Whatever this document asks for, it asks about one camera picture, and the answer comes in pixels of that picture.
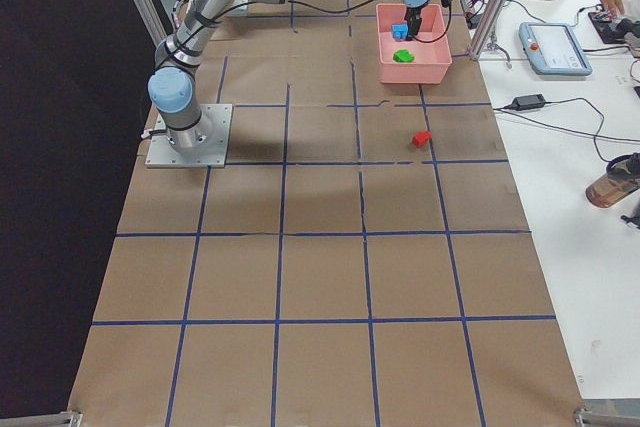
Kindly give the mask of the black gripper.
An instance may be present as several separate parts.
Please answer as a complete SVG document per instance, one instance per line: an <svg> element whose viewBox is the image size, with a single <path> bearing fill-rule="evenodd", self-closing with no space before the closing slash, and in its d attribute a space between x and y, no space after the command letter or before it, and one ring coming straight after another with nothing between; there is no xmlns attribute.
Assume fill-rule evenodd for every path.
<svg viewBox="0 0 640 427"><path fill-rule="evenodd" d="M440 0L442 6L450 6L453 0ZM407 7L404 20L407 26L406 41L412 41L418 34L422 24L422 8Z"/></svg>

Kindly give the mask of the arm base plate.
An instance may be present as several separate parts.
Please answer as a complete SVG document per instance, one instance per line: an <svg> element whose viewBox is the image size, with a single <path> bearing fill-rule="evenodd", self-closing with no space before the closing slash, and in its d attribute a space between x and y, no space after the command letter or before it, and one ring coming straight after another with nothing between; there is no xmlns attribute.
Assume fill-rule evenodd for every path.
<svg viewBox="0 0 640 427"><path fill-rule="evenodd" d="M148 168L224 168L228 152L233 106L201 104L201 118L194 127L176 131L169 129L161 116L147 151Z"/></svg>

